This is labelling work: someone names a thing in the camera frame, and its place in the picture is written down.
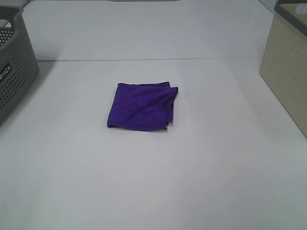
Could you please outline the grey perforated plastic basket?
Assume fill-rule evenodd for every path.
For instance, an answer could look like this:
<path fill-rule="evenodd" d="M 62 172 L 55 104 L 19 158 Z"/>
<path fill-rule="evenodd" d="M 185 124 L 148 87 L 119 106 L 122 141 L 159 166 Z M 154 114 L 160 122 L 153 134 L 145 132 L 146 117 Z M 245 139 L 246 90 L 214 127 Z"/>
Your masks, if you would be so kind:
<path fill-rule="evenodd" d="M 0 18 L 11 27 L 0 28 L 0 122 L 3 123 L 16 108 L 39 74 L 23 9 L 1 6 Z"/>

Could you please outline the purple towel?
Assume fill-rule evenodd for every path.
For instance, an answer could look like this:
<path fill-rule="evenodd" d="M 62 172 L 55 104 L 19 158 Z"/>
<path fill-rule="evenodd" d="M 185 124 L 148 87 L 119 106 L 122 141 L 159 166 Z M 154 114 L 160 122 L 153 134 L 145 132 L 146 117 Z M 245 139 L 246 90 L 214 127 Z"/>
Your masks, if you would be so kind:
<path fill-rule="evenodd" d="M 173 122 L 178 87 L 168 81 L 153 84 L 119 83 L 107 127 L 137 131 L 166 130 Z"/>

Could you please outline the beige storage box grey rim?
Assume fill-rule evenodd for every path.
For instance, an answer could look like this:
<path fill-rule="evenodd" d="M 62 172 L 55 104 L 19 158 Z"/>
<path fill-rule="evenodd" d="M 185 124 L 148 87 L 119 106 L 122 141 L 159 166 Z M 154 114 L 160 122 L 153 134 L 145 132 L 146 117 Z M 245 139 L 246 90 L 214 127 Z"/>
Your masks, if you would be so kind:
<path fill-rule="evenodd" d="M 260 75 L 297 127 L 307 134 L 307 14 L 305 0 L 278 0 Z"/>

